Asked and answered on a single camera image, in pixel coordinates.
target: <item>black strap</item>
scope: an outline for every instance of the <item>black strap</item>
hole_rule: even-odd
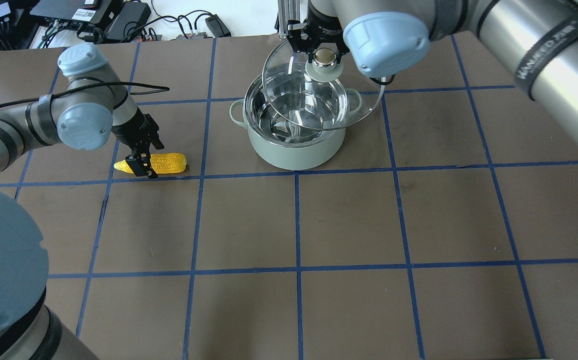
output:
[[[35,321],[35,317],[38,316],[40,310],[42,309],[42,304],[44,304],[44,298],[46,298],[47,290],[44,289],[42,296],[40,296],[40,300],[35,303],[33,308],[29,310],[21,319],[16,321],[7,332],[5,332],[2,336],[0,336],[0,357],[4,355],[15,343],[24,335],[26,330],[30,328],[33,321]]]
[[[48,308],[47,310],[49,312],[49,327],[40,346],[38,346],[29,360],[52,359],[53,355],[57,353],[58,347],[60,347],[60,341],[62,340],[62,322],[60,322],[58,315],[55,315],[55,312],[52,312]]]
[[[33,137],[35,137],[35,139],[42,145],[44,146],[51,146],[50,143],[47,143],[46,141],[44,141],[41,137],[40,134],[37,132],[37,130],[35,130],[35,126],[33,125],[33,120],[31,120],[31,107],[33,106],[33,104],[28,104],[26,105],[26,126],[29,127],[29,131],[31,132],[31,134],[33,134]]]
[[[58,128],[55,126],[53,114],[51,113],[51,102],[53,102],[53,94],[40,96],[38,100],[38,117],[40,127],[44,134],[53,142],[60,142],[58,136]]]
[[[578,10],[547,32],[527,53],[515,71],[515,86],[531,96],[538,75],[559,53],[578,41]]]
[[[435,23],[429,35],[431,41],[437,41],[447,35],[453,34],[464,23],[467,13],[467,0],[462,0],[462,11],[458,13],[459,0],[435,0]]]
[[[9,125],[11,128],[14,128],[15,132],[17,132],[17,134],[20,136],[20,139],[22,139],[22,153],[23,154],[26,153],[26,139],[24,139],[24,134],[19,130],[18,125],[3,118],[0,118],[0,121],[5,123],[6,125]]]
[[[485,11],[483,11],[483,13],[481,14],[480,19],[478,20],[478,27],[476,27],[476,38],[480,39],[480,30],[482,30],[482,25],[485,22],[488,13],[490,13],[493,7],[497,5],[497,3],[499,2],[500,0],[491,0]]]
[[[7,168],[20,156],[15,139],[6,130],[0,127],[0,140],[5,144],[9,153]]]

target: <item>pot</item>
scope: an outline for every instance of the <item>pot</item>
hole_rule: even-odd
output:
[[[361,99],[354,89],[342,89],[345,93],[342,96],[344,101],[347,101],[346,93]],[[327,102],[325,98],[314,101],[309,98],[313,96],[312,94],[302,95],[302,101],[295,101],[296,94],[287,94],[287,96],[291,98],[291,102],[287,103],[287,112],[282,116],[266,101],[260,75],[249,86],[245,98],[231,104],[229,109],[231,120],[247,130],[255,152],[269,164],[291,171],[320,166],[333,157],[342,146],[345,129],[314,130],[295,125],[287,120],[288,116],[293,116],[292,112],[294,114],[310,112],[312,116],[335,116],[335,114],[326,114],[327,109],[334,109],[334,107],[319,106],[315,109],[306,106],[305,103]],[[237,120],[234,114],[239,105],[243,106],[244,121]]]

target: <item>brown table surface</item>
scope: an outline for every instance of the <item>brown table surface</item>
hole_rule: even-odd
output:
[[[276,36],[102,45],[188,169],[63,145],[0,174],[44,233],[47,303],[102,359],[578,360],[578,146],[474,39],[396,76],[309,171],[228,108]],[[0,52],[0,103],[66,88],[62,50]]]

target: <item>light blue joint cap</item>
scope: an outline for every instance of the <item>light blue joint cap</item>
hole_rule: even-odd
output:
[[[58,119],[60,140],[75,150],[96,150],[108,141],[111,112],[100,104],[83,102],[66,109]]]
[[[0,331],[40,300],[49,276],[49,255],[30,215],[0,192]]]
[[[109,63],[102,51],[92,43],[85,42],[64,50],[58,58],[58,66],[66,77],[81,75]]]
[[[370,78],[410,68],[429,51],[429,30],[407,13],[384,11],[360,16],[344,28],[344,43],[360,72]]]

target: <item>power adapter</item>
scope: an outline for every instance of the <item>power adapter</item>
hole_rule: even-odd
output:
[[[147,23],[151,8],[144,2],[125,1],[122,11],[106,31],[106,43],[119,43],[126,38],[133,28]]]
[[[211,30],[213,37],[223,38],[231,36],[231,31],[226,25],[224,25],[224,22],[222,22],[222,19],[220,19],[217,14],[212,14],[204,21],[207,27],[209,27],[209,30]]]

